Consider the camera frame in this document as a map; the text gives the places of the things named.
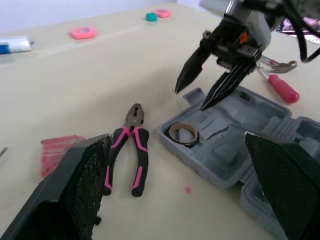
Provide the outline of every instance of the tool case compartment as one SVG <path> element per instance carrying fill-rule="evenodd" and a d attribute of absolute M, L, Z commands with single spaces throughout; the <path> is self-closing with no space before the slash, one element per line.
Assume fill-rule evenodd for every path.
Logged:
<path fill-rule="evenodd" d="M 265 228 L 286 240 L 258 182 L 244 133 L 263 133 L 296 142 L 320 163 L 320 124 L 306 117 L 292 119 L 286 107 L 241 86 L 205 111 L 199 110 L 205 99 L 200 88 L 184 98 L 190 107 L 160 126 L 160 140 L 183 163 L 218 188 L 243 182 L 243 208 Z M 175 143 L 167 136 L 169 128 L 176 123 L 197 129 L 199 140 L 194 147 Z"/>

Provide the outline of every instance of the blue label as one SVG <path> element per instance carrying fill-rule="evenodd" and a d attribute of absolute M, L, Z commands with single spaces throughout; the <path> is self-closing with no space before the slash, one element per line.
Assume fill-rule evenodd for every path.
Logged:
<path fill-rule="evenodd" d="M 0 54 L 10 54 L 9 44 L 0 43 Z"/>

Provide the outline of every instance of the pink hammer handle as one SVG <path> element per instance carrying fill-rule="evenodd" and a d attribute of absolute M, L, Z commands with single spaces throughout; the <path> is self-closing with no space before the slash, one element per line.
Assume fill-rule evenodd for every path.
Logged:
<path fill-rule="evenodd" d="M 285 81 L 280 79 L 278 75 L 271 74 L 268 78 L 268 83 L 288 104 L 294 104 L 298 102 L 300 98 L 299 93 L 297 93 Z"/>

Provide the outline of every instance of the pliers handle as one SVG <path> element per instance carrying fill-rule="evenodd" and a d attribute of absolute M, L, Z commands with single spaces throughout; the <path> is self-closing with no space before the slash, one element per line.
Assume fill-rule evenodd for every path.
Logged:
<path fill-rule="evenodd" d="M 110 157 L 107 163 L 106 178 L 104 182 L 103 195 L 110 195 L 113 186 L 113 175 L 116 158 L 132 134 L 137 149 L 138 166 L 132 185 L 131 194 L 134 197 L 142 196 L 145 189 L 145 182 L 148 172 L 148 139 L 149 132 L 141 126 L 136 126 L 132 131 L 126 126 L 118 128 L 113 133 L 113 145 L 111 146 Z"/>

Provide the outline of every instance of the table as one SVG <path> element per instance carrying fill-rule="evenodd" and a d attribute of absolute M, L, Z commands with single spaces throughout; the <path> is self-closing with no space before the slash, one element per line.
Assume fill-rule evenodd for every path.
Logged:
<path fill-rule="evenodd" d="M 172 16 L 147 22 L 157 8 Z M 204 30 L 220 19 L 175 3 L 24 30 L 35 41 L 32 52 L 0 56 L 0 234 L 14 219 L 40 177 L 40 141 L 66 135 L 87 138 L 120 127 L 133 103 L 142 104 L 150 131 L 149 171 L 141 198 L 131 196 L 136 149 L 129 141 L 118 156 L 113 192 L 104 197 L 94 240 L 274 240 L 240 205 L 241 185 L 220 190 L 203 180 L 160 143 L 157 128 L 183 111 L 183 94 L 207 92 L 223 73 L 211 57 L 198 79 L 174 94 L 183 64 L 197 48 Z M 92 26 L 98 37 L 74 40 L 72 28 Z M 309 51 L 317 46 L 310 43 Z M 268 57 L 299 59 L 295 38 L 274 33 Z M 317 67 L 320 58 L 299 64 L 282 76 L 301 96 L 287 106 L 293 117 L 320 121 Z M 254 72 L 242 85 L 276 102 L 284 102 Z M 186 194 L 184 187 L 191 188 Z"/>

